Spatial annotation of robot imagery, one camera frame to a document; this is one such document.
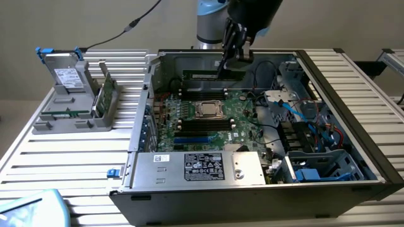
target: warning label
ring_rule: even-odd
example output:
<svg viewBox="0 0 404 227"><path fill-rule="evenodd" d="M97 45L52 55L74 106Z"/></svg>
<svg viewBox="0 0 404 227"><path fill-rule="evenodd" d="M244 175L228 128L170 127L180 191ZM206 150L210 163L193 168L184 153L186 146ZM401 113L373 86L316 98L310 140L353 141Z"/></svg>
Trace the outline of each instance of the warning label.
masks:
<svg viewBox="0 0 404 227"><path fill-rule="evenodd" d="M221 153L184 154L186 181L220 181L225 179Z"/></svg>
<svg viewBox="0 0 404 227"><path fill-rule="evenodd" d="M54 72L65 88L82 88L76 69L54 69Z"/></svg>

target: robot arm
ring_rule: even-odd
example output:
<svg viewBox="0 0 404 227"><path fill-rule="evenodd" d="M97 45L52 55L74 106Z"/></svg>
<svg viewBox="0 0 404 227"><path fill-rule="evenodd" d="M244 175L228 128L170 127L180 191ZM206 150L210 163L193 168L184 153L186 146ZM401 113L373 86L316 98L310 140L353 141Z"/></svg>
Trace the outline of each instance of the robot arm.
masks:
<svg viewBox="0 0 404 227"><path fill-rule="evenodd" d="M282 0L229 0L218 76L253 62L249 46L256 33L269 26L281 2Z"/></svg>

